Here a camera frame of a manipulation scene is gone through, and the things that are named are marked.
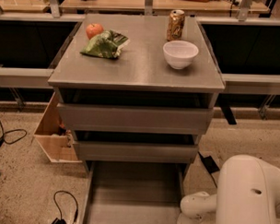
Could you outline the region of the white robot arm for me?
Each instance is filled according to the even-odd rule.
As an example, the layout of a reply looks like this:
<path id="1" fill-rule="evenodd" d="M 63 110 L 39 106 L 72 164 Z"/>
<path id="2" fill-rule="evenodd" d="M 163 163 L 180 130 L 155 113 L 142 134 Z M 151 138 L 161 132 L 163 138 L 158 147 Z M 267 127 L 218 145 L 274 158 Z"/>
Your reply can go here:
<path id="1" fill-rule="evenodd" d="M 277 224 L 280 216 L 280 169 L 245 154 L 226 160 L 216 193 L 186 195 L 177 224 L 201 224 L 209 212 L 216 224 Z"/>

